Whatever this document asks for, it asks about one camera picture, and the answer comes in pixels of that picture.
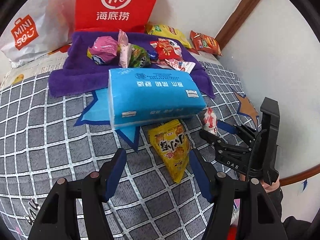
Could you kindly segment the person's hand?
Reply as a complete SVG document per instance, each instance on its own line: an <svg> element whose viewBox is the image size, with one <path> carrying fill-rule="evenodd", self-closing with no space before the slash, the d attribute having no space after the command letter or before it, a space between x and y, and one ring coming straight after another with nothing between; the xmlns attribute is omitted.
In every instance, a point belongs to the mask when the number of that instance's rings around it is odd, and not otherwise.
<svg viewBox="0 0 320 240"><path fill-rule="evenodd" d="M263 186L263 188L266 191L266 193L270 193L270 192L276 191L280 187L279 178L277 179L276 182L272 183L271 185L269 185L268 183L264 182L263 180L261 180L260 183Z"/></svg>

